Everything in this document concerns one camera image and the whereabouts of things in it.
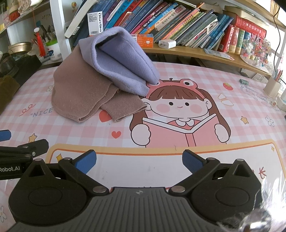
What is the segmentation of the pink and purple knit sweater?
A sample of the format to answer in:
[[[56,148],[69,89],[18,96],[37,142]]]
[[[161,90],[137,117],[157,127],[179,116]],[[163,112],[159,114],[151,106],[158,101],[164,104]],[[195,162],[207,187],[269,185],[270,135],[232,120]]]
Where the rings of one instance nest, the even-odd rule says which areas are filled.
[[[55,70],[51,103],[63,117],[78,123],[98,110],[117,122],[146,108],[148,84],[159,72],[122,27],[81,39]]]

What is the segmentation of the brown fabric bundle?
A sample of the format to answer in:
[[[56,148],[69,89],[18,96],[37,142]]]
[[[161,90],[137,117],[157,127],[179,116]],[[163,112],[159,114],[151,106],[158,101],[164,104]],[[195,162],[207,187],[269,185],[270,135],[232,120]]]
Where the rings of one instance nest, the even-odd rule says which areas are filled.
[[[10,75],[1,77],[0,83],[0,114],[3,113],[7,105],[13,99],[15,93],[20,88],[20,84]]]

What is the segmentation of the pink cartoon checkered table mat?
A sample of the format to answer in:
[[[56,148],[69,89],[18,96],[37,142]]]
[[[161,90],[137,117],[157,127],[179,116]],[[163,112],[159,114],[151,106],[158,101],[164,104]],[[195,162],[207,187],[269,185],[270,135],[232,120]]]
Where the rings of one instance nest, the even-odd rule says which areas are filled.
[[[272,185],[285,179],[285,112],[272,105],[264,84],[240,83],[227,72],[172,63],[156,63],[160,87],[185,87],[196,83],[214,100],[218,113],[211,113],[202,125],[193,113],[207,109],[197,100],[168,99],[163,92],[147,100],[140,115],[113,122],[98,111],[83,123],[58,115],[51,105],[54,68],[39,70],[16,93],[1,115],[1,129],[11,132],[4,146],[15,147],[46,139],[47,163],[65,157],[76,158],[93,149],[96,165],[89,176],[107,188],[114,186],[170,188],[190,175],[182,163],[182,152],[190,149],[223,163],[244,159],[260,181]],[[218,139],[222,115],[231,134]]]

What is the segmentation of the brass bowl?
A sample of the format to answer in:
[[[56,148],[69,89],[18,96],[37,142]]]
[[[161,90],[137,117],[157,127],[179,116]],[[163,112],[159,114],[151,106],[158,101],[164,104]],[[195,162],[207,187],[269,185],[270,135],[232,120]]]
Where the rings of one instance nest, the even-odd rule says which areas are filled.
[[[25,54],[31,51],[31,42],[19,42],[8,46],[9,54]]]

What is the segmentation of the red tassel ornament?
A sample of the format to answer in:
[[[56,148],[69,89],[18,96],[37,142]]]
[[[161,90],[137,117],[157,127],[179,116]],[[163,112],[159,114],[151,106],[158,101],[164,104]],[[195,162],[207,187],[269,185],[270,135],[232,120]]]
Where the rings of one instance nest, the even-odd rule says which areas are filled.
[[[44,57],[44,56],[46,55],[46,52],[45,52],[45,48],[44,48],[44,45],[43,45],[41,36],[40,36],[40,34],[39,34],[39,31],[40,31],[40,29],[39,29],[38,27],[36,27],[36,28],[34,29],[34,33],[35,33],[35,35],[36,35],[36,39],[37,39],[37,44],[38,44],[40,56],[41,56],[41,57]]]

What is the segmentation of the green eraser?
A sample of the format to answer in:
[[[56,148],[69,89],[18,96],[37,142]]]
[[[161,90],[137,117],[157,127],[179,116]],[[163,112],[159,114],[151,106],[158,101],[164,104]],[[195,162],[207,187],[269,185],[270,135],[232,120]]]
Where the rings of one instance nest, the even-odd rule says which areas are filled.
[[[249,82],[247,80],[244,80],[244,79],[240,79],[239,82],[243,85],[249,85]]]

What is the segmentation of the beige pen holder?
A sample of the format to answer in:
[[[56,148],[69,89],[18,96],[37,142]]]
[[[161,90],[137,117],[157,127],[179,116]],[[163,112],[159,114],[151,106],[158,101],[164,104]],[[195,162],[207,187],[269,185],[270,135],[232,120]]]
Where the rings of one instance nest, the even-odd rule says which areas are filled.
[[[270,77],[263,90],[269,97],[276,98],[280,87],[281,84],[279,82],[276,82],[272,77]]]

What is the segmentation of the wooden bookshelf board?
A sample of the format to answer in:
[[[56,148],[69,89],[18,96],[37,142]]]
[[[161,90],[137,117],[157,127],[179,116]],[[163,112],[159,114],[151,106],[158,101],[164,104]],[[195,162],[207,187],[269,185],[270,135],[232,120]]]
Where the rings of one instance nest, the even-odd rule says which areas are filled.
[[[199,59],[215,61],[215,62],[235,66],[238,68],[250,70],[252,72],[265,76],[267,79],[271,77],[271,74],[269,74],[268,72],[265,72],[263,70],[260,70],[256,67],[253,67],[247,64],[245,61],[243,61],[240,58],[239,55],[236,55],[236,54],[230,54],[230,56],[234,60],[229,60],[229,59],[225,59],[222,57],[217,57],[214,55],[207,54],[203,49],[200,49],[200,48],[189,48],[185,46],[176,46],[171,49],[163,49],[163,48],[160,48],[157,44],[154,44],[153,48],[143,48],[143,51],[146,53],[150,53],[150,54],[168,54],[168,55],[194,57],[194,58],[199,58]]]

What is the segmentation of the blue white pamphlet on shelf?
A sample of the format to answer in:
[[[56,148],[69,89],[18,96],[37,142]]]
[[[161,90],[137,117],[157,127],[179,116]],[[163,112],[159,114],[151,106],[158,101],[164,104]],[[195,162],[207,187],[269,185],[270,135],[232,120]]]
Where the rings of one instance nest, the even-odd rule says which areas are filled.
[[[220,57],[220,58],[228,59],[228,60],[232,60],[232,61],[235,60],[233,57],[231,57],[230,55],[223,53],[223,52],[214,51],[214,50],[206,49],[206,48],[204,48],[203,50],[208,55],[212,55],[212,56],[216,56],[216,57]]]

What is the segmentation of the red dictionary books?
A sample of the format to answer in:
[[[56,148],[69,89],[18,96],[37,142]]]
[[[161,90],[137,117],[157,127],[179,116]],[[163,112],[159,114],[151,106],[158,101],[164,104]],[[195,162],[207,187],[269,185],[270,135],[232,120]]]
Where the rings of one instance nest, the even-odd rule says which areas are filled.
[[[219,52],[228,52],[239,55],[244,40],[255,38],[265,39],[267,31],[263,27],[248,19],[239,17],[237,14],[227,14],[229,20],[225,24],[225,34],[219,44]]]

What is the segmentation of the white charger block on shelf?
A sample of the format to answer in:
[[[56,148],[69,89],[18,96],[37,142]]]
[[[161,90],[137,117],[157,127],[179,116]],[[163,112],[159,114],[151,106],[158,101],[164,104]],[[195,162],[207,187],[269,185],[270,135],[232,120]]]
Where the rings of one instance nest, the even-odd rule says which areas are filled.
[[[158,45],[163,49],[171,49],[176,47],[176,41],[171,39],[163,39],[159,41]]]

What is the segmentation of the colourful decorated ornament tray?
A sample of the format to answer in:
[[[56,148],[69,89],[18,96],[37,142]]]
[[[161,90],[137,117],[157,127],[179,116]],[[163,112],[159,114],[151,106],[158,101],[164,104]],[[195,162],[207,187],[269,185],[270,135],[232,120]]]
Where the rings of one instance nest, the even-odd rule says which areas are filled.
[[[255,67],[263,67],[268,64],[272,49],[270,42],[263,38],[244,39],[240,51],[240,57],[245,61],[251,61]]]

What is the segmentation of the orange toothpaste box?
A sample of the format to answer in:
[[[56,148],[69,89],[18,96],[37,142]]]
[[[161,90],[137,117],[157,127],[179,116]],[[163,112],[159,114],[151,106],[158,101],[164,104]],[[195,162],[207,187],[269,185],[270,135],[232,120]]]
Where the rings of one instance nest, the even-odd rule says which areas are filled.
[[[153,48],[153,34],[131,34],[131,36],[141,48]]]

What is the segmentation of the row of colourful books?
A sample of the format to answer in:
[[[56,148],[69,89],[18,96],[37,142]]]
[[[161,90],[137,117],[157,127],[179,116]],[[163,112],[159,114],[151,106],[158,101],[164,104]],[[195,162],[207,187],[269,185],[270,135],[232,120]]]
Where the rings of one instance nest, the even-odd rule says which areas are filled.
[[[183,1],[82,1],[83,18],[77,26],[70,25],[66,36],[73,45],[89,37],[87,14],[103,14],[103,31],[122,27],[130,34],[153,34],[154,43],[163,39],[175,40],[178,46],[213,49],[225,34],[226,14],[214,9],[204,10],[204,3],[187,7]]]

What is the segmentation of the white shelf post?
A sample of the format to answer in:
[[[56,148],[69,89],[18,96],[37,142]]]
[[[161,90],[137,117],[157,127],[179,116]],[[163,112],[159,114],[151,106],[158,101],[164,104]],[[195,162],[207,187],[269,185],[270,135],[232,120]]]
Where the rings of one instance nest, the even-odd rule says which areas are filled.
[[[65,60],[71,53],[71,46],[69,39],[65,37],[66,26],[62,1],[50,0],[50,9],[61,56]]]

